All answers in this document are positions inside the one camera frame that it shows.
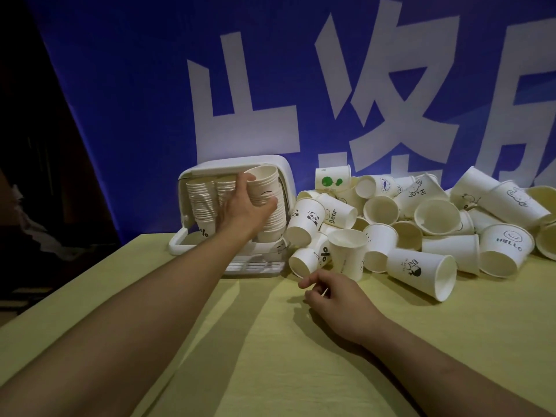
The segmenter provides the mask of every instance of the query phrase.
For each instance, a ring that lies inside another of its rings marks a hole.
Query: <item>table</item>
[[[170,260],[171,234],[142,235],[0,329],[0,383],[107,298]],[[380,367],[313,322],[293,275],[222,279],[134,416],[411,416]],[[361,287],[387,316],[556,413],[556,263],[531,256],[509,280],[458,276],[445,303],[381,274]]]

